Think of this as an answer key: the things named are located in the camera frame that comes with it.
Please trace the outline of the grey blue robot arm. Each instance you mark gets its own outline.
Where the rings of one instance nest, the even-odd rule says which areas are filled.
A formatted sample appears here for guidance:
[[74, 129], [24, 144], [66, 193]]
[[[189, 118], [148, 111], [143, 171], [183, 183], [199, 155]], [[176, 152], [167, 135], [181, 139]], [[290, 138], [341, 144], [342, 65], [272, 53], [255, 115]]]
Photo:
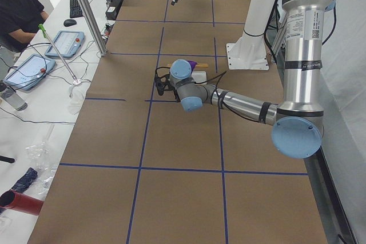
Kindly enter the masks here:
[[[275, 105], [219, 89], [192, 78], [186, 60], [173, 62], [167, 78], [185, 111], [210, 103], [219, 109], [272, 125], [272, 142], [292, 158], [308, 158], [321, 146], [324, 110], [318, 102], [324, 14], [336, 0], [282, 0], [286, 12], [284, 97]], [[276, 0], [251, 0], [242, 36], [226, 46], [230, 69], [265, 70], [264, 43], [267, 24]]]

